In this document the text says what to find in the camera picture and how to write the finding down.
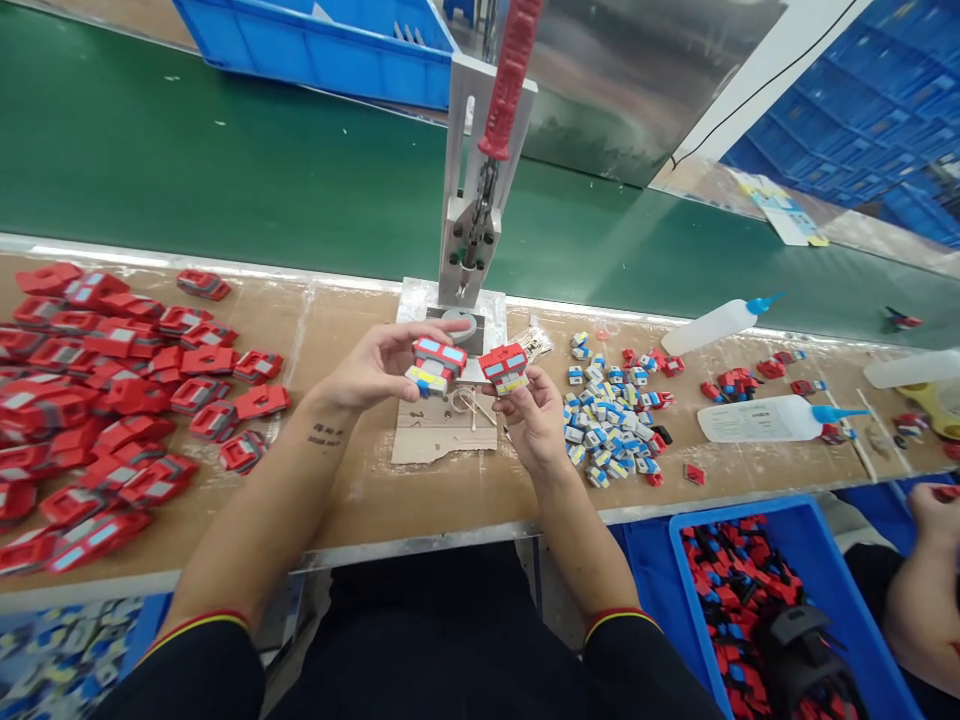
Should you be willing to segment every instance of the hand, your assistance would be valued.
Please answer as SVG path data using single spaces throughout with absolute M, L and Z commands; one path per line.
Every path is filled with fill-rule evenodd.
M 960 498 L 943 503 L 934 496 L 937 488 L 953 487 L 920 483 L 910 493 L 910 510 L 921 540 L 955 550 L 960 546 Z
M 572 469 L 563 437 L 563 398 L 542 368 L 526 369 L 530 384 L 514 390 L 493 403 L 495 412 L 503 413 L 510 429 L 510 440 L 520 462 L 534 482 Z M 492 385 L 484 385 L 484 395 L 496 397 Z
M 426 335 L 452 345 L 446 333 L 466 330 L 469 326 L 469 320 L 376 325 L 360 338 L 337 369 L 308 393 L 308 400 L 357 412 L 368 410 L 388 397 L 416 402 L 420 390 L 416 383 L 403 377 L 413 365 L 413 343 Z

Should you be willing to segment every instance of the blue nozzle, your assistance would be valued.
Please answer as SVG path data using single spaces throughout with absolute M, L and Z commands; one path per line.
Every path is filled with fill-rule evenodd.
M 751 300 L 747 303 L 747 310 L 752 312 L 754 315 L 763 315 L 763 313 L 769 310 L 770 306 L 773 305 L 774 300 L 779 300 L 784 295 L 786 295 L 786 293 L 782 292 L 768 298 L 757 298 L 756 300 Z
M 869 415 L 869 410 L 841 410 L 840 408 L 835 408 L 830 405 L 812 405 L 813 416 L 817 419 L 817 422 L 828 423 L 828 422 L 837 422 L 845 417 L 850 417 L 851 415 Z

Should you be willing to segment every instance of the blue plastic crate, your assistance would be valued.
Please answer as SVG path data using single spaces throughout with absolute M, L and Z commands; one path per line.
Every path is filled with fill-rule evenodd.
M 174 0 L 214 67 L 447 110 L 457 46 L 430 0 Z M 394 37 L 394 23 L 417 42 Z
M 640 602 L 661 624 L 694 675 L 713 693 L 728 718 L 733 713 L 717 666 L 680 532 L 687 527 L 766 515 L 766 532 L 807 593 L 833 621 L 829 630 L 849 649 L 844 659 L 871 716 L 920 718 L 890 651 L 809 496 L 748 503 L 623 526 L 621 544 L 634 571 Z M 666 550 L 673 548 L 673 557 Z M 677 579 L 682 596 L 677 594 Z
M 960 224 L 929 195 L 909 183 L 897 185 L 884 194 L 880 219 L 941 245 L 960 248 Z

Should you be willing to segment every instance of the glue bottle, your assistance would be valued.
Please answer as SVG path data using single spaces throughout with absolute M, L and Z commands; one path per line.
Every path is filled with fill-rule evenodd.
M 953 380 L 960 377 L 960 348 L 873 363 L 863 374 L 877 388 Z
M 813 440 L 823 432 L 824 423 L 868 414 L 811 405 L 799 395 L 780 395 L 705 408 L 697 413 L 697 421 L 710 442 L 788 442 Z
M 731 300 L 716 310 L 671 330 L 663 336 L 660 344 L 670 355 L 683 355 L 728 335 L 742 332 L 756 325 L 757 317 L 769 310 L 773 301 L 783 295 L 785 293 L 777 293 L 773 297 L 757 298 L 750 302 Z

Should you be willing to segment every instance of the red handle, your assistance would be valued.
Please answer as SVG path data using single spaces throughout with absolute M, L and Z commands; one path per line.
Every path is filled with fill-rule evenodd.
M 507 29 L 493 83 L 487 128 L 480 140 L 480 152 L 494 160 L 510 159 L 510 133 L 517 116 L 517 104 L 523 90 L 523 79 L 537 39 L 537 23 L 543 0 L 511 0 L 507 15 Z

